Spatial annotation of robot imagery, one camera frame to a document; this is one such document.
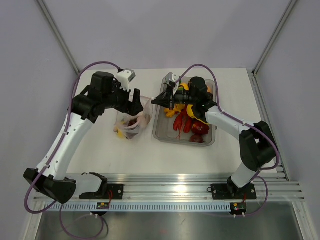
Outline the pink egg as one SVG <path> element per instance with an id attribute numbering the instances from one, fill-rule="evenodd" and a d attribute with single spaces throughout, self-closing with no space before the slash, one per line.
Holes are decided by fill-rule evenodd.
<path id="1" fill-rule="evenodd" d="M 143 126 L 144 128 L 150 123 L 151 121 L 151 116 L 149 114 L 146 115 L 141 115 L 137 118 L 137 121 L 139 122 L 139 124 L 141 126 Z"/>

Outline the yellow bell pepper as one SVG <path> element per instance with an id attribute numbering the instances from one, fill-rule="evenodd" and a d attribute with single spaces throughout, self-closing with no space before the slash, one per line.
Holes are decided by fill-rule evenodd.
<path id="1" fill-rule="evenodd" d="M 120 138 L 125 139 L 126 136 L 123 132 L 123 127 L 125 126 L 124 121 L 116 122 L 113 128 L 113 132 Z"/>

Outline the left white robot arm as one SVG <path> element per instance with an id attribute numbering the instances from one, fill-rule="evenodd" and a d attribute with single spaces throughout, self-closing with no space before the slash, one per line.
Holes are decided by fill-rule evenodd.
<path id="1" fill-rule="evenodd" d="M 136 116 L 144 110 L 140 90 L 129 85 L 136 74 L 131 69 L 116 75 L 97 71 L 84 90 L 71 99 L 60 133 L 36 168 L 27 168 L 24 178 L 31 187 L 52 200 L 65 204 L 76 191 L 77 182 L 67 179 L 69 164 L 82 139 L 107 109 Z"/>

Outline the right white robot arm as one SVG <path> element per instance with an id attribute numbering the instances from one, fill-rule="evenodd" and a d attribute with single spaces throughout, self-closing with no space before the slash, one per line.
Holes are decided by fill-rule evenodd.
<path id="1" fill-rule="evenodd" d="M 239 199 L 251 194 L 252 181 L 261 171 L 267 170 L 266 164 L 279 160 L 279 151 L 269 125 L 246 122 L 223 111 L 219 103 L 218 87 L 208 90 L 202 77 L 192 77 L 185 89 L 181 79 L 169 73 L 162 81 L 162 92 L 152 100 L 152 104 L 173 109 L 177 104 L 190 107 L 190 117 L 203 124 L 213 125 L 233 136 L 239 142 L 242 163 L 227 182 L 212 185 L 214 199 Z"/>

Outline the clear pink zip top bag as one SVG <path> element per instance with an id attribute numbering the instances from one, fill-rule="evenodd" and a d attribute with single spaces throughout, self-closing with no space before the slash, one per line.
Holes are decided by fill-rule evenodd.
<path id="1" fill-rule="evenodd" d="M 138 138 L 151 122 L 154 111 L 151 101 L 151 98 L 141 96 L 140 102 L 143 111 L 135 116 L 118 111 L 113 132 L 121 139 L 132 140 Z"/>

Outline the dark red grape bunch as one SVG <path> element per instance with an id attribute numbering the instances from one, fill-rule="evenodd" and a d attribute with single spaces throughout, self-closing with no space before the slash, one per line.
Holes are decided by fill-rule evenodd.
<path id="1" fill-rule="evenodd" d="M 136 119 L 133 119 L 128 122 L 128 126 L 126 127 L 125 132 L 126 132 L 126 138 L 130 140 L 139 134 L 140 125 Z"/>

